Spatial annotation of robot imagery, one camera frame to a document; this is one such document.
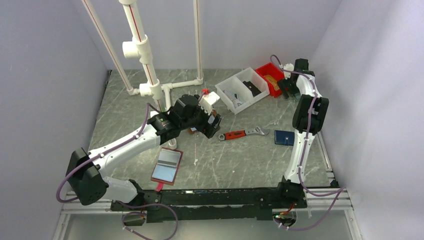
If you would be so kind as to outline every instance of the purple tube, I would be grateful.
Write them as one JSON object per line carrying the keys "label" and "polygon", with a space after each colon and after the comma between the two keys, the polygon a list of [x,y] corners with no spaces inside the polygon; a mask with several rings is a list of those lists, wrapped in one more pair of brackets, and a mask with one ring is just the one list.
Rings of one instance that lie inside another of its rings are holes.
{"label": "purple tube", "polygon": [[[123,206],[125,206],[127,208],[130,208],[130,209],[141,209],[141,208],[154,207],[154,206],[160,206],[160,207],[164,207],[164,208],[168,209],[169,211],[171,211],[171,213],[175,217],[175,229],[174,229],[173,233],[168,238],[165,238],[165,240],[169,240],[169,239],[173,238],[175,236],[175,234],[177,233],[177,229],[178,229],[178,217],[177,217],[177,214],[175,213],[175,211],[172,208],[170,208],[169,206],[167,206],[165,204],[162,204],[162,203],[151,203],[151,204],[146,204],[146,205],[141,205],[141,206],[131,206],[131,205],[128,205],[128,204],[123,203],[121,201],[117,201],[117,202],[120,203],[120,204],[122,204]],[[141,235],[139,232],[134,231],[131,228],[125,226],[124,221],[125,221],[125,218],[126,217],[128,217],[129,215],[140,215],[140,216],[142,216],[143,214],[144,213],[136,212],[136,211],[132,211],[132,212],[126,213],[124,216],[122,216],[122,221],[121,221],[122,222],[122,226],[123,226],[123,228],[125,230],[127,230],[127,231],[129,231],[129,232],[131,232],[131,233],[133,233],[133,234],[135,234],[137,236],[139,236],[140,238],[143,238],[145,240],[152,240],[151,238],[148,238],[148,237],[146,237],[144,235]]]}
{"label": "purple tube", "polygon": [[[146,115],[145,115],[145,119],[144,119],[143,125],[141,125],[140,131],[138,131],[136,135],[139,135],[139,136],[140,136],[140,134],[143,132],[143,130],[144,130],[144,129],[145,129],[145,127],[146,127],[147,119],[148,119],[148,117],[149,117],[149,107],[150,107],[151,109],[155,110],[156,112],[160,113],[160,111],[158,111],[158,110],[157,110],[155,107],[153,107],[150,103],[147,103]],[[78,199],[78,197],[73,197],[73,198],[71,198],[71,199],[67,199],[67,200],[61,199],[61,190],[62,190],[62,188],[64,187],[64,185],[66,184],[66,182],[67,182],[67,181],[71,178],[71,176],[72,176],[72,175],[74,175],[74,174],[75,174],[78,170],[80,170],[80,169],[81,169],[82,167],[84,167],[85,165],[87,165],[87,164],[89,164],[89,163],[91,163],[91,162],[93,162],[93,161],[95,161],[95,160],[99,159],[99,158],[100,158],[100,156],[101,156],[101,154],[107,155],[108,153],[113,152],[113,151],[115,151],[116,149],[119,149],[119,148],[121,148],[121,147],[123,147],[123,146],[125,146],[125,145],[129,144],[129,143],[130,143],[130,142],[132,142],[133,140],[137,139],[137,138],[136,138],[136,135],[132,136],[130,139],[128,139],[128,140],[126,140],[126,141],[124,141],[124,142],[122,142],[122,143],[120,143],[120,144],[118,144],[118,145],[116,145],[116,146],[113,146],[113,147],[111,147],[111,148],[109,148],[109,149],[106,149],[104,152],[99,153],[98,155],[96,155],[96,156],[94,156],[94,157],[92,157],[92,158],[88,159],[87,161],[83,162],[81,165],[78,165],[76,168],[74,168],[72,171],[70,171],[70,173],[69,173],[68,175],[66,175],[66,176],[65,176],[65,178],[62,180],[62,182],[59,184],[59,187],[57,188],[57,191],[56,191],[56,200],[57,200],[58,202],[60,202],[60,203],[69,203],[69,202],[72,202],[72,201],[77,200],[77,199]]]}
{"label": "purple tube", "polygon": [[[314,103],[315,103],[315,101],[317,100],[317,97],[318,97],[318,94],[316,93],[316,90],[317,89],[316,89],[316,86],[315,86],[314,82],[306,74],[301,73],[301,72],[297,72],[297,71],[286,70],[286,69],[283,69],[282,67],[280,67],[280,65],[281,65],[280,59],[275,54],[272,54],[271,57],[269,57],[271,63],[273,63],[274,65],[276,65],[273,62],[273,57],[277,60],[277,62],[278,62],[278,66],[277,67],[281,71],[287,72],[287,73],[291,73],[291,74],[299,74],[299,75],[305,77],[310,82],[310,84],[312,85],[312,88],[314,90],[314,92],[313,92],[313,95],[314,96],[313,96],[312,102],[310,103],[309,112],[308,112],[308,115],[307,115],[306,137],[304,139],[304,145],[303,145],[303,149],[302,149],[302,155],[300,156],[300,163],[299,163],[299,165],[302,166],[302,164],[304,162],[304,158],[305,158],[306,146],[308,144],[308,135],[309,135],[309,131],[311,129],[312,111],[313,111],[313,108],[314,108]],[[302,175],[301,175],[301,169],[300,168],[298,170],[298,176],[299,176],[299,182],[302,185],[302,187],[305,189],[305,191],[307,193],[315,196],[315,197],[326,197],[326,196],[330,196],[330,195],[336,194],[336,196],[334,197],[334,200],[332,201],[332,203],[331,203],[330,207],[328,208],[328,210],[325,212],[325,214],[316,223],[312,224],[311,226],[303,227],[303,228],[289,228],[289,227],[286,227],[286,229],[288,229],[288,230],[306,231],[306,230],[310,230],[310,229],[315,228],[316,226],[318,226],[327,217],[327,215],[330,213],[330,210],[333,208],[334,204],[336,203],[337,198],[343,192],[343,190],[345,190],[346,188],[343,187],[343,188],[340,188],[339,190],[336,190],[336,191],[333,191],[333,192],[324,193],[324,194],[318,194],[318,193],[315,193],[315,192],[309,190],[308,187],[306,187],[304,181],[302,180]]]}

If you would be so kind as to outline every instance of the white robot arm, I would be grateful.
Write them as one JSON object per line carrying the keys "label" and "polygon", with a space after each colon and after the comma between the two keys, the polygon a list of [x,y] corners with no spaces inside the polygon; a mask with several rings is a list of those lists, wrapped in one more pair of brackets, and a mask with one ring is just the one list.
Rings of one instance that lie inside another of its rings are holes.
{"label": "white robot arm", "polygon": [[212,105],[219,99],[215,92],[204,96],[183,95],[169,111],[154,115],[130,134],[89,153],[82,148],[75,150],[66,178],[81,204],[90,205],[99,199],[130,203],[138,194],[142,195],[142,189],[134,180],[110,177],[113,170],[134,156],[178,137],[187,128],[194,127],[212,138],[220,129],[219,114],[210,121]]}
{"label": "white robot arm", "polygon": [[289,64],[282,66],[279,60],[278,62],[279,67],[284,72],[289,73],[286,75],[286,79],[278,82],[280,89],[283,91],[283,96],[285,98],[289,97],[285,91],[286,89],[293,96],[300,96],[292,122],[292,126],[295,128],[293,151],[290,163],[281,181],[282,192],[285,197],[291,198],[296,203],[303,196],[305,187],[303,184],[305,179],[304,168],[312,142],[323,127],[329,100],[319,93],[315,85],[314,72],[308,69],[307,59],[297,59],[294,66],[291,64],[291,66]]}
{"label": "white robot arm", "polygon": [[[314,93],[317,94],[318,98],[321,98],[322,95],[318,92],[317,89],[314,89],[312,83],[315,84],[315,77],[312,75],[307,75],[309,80],[300,75],[297,78],[296,86],[299,88],[300,94],[308,95],[312,98],[314,97]],[[305,130],[299,131],[298,129],[294,130],[294,145],[293,151],[291,152],[290,163],[288,165],[287,170],[284,173],[284,177],[286,180],[290,180],[292,183],[300,184],[299,181],[299,168],[304,168],[308,159],[308,153],[311,149],[312,142],[315,139],[316,134],[309,134],[307,137],[307,144],[305,145],[305,138],[307,132]],[[302,166],[300,166],[300,161],[302,157],[303,149],[305,148],[305,153],[303,155]],[[301,170],[301,178],[305,179],[305,171]]]}

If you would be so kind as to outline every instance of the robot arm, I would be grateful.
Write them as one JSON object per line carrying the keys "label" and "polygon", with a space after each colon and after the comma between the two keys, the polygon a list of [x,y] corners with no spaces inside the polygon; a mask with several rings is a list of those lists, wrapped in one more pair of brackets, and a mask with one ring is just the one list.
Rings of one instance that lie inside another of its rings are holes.
{"label": "robot arm", "polygon": [[143,131],[140,128],[130,134],[86,153],[82,148],[75,150],[70,158],[66,174],[88,163],[68,180],[82,205],[90,205],[99,199],[118,200],[130,203],[137,196],[143,198],[143,191],[134,180],[119,180],[110,177],[113,170],[136,155],[176,138],[187,128],[196,128],[207,138],[219,130],[221,116],[211,121],[212,105],[219,100],[215,92],[203,96],[183,95],[167,112],[160,112],[147,121]]}
{"label": "robot arm", "polygon": [[[288,89],[292,95],[298,93],[301,94],[292,122],[292,125],[295,128],[293,151],[291,153],[289,166],[284,173],[284,181],[290,182],[290,184],[299,185],[296,186],[299,187],[299,189],[301,187],[299,169],[300,176],[304,180],[305,171],[303,168],[306,165],[312,142],[314,141],[316,134],[321,131],[321,128],[323,127],[324,118],[329,105],[328,98],[324,98],[319,93],[315,85],[314,72],[309,71],[308,66],[308,60],[297,59],[294,65],[294,70],[305,74],[309,79],[303,75],[292,73],[290,79],[284,80],[286,86],[291,86],[288,87]],[[307,135],[309,110],[315,96],[316,100],[312,106],[309,133]]]}
{"label": "robot arm", "polygon": [[[287,170],[284,173],[284,178],[286,180],[290,180],[292,183],[300,184],[299,180],[299,168],[304,168],[308,159],[308,153],[310,151],[312,142],[315,139],[316,134],[321,130],[324,122],[324,117],[327,112],[328,107],[328,99],[323,98],[322,95],[318,92],[317,89],[314,90],[313,85],[310,81],[315,85],[315,77],[312,75],[307,75],[309,80],[300,75],[298,76],[296,86],[299,89],[301,94],[299,104],[297,105],[297,109],[293,116],[293,127],[294,130],[294,145],[293,151],[291,153],[290,163],[288,165]],[[317,99],[314,103],[314,111],[317,113],[313,113],[311,116],[311,124],[309,129],[309,134],[307,134],[308,128],[308,112],[311,106],[311,102],[314,98],[314,93],[317,94]],[[300,166],[300,161],[303,155],[303,162]],[[300,171],[301,178],[305,179],[305,171]]]}

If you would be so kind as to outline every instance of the wrench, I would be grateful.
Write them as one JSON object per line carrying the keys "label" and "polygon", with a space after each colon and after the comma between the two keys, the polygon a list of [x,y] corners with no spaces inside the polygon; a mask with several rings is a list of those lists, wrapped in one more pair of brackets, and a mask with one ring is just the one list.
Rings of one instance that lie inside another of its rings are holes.
{"label": "wrench", "polygon": [[231,140],[231,139],[238,139],[247,135],[251,134],[259,134],[259,135],[268,135],[270,133],[269,129],[262,128],[261,126],[257,126],[254,129],[251,130],[241,130],[241,131],[232,131],[223,133],[218,136],[219,140]]}

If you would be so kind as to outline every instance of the white plastic bin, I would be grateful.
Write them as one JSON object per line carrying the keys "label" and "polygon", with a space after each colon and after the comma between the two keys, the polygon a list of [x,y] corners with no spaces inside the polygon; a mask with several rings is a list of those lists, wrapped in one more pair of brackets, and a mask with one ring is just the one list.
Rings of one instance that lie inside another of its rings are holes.
{"label": "white plastic bin", "polygon": [[[253,85],[255,85],[261,91],[261,93],[253,97],[249,88],[243,84],[244,81],[252,82]],[[216,84],[215,87],[217,90],[216,93],[219,95],[225,105],[227,105],[228,109],[234,114],[240,113],[252,104],[270,94],[267,82],[251,67],[246,68],[243,71],[225,79],[224,81]],[[237,94],[237,98],[243,102],[243,104],[235,106],[233,101],[224,93],[224,90]]]}

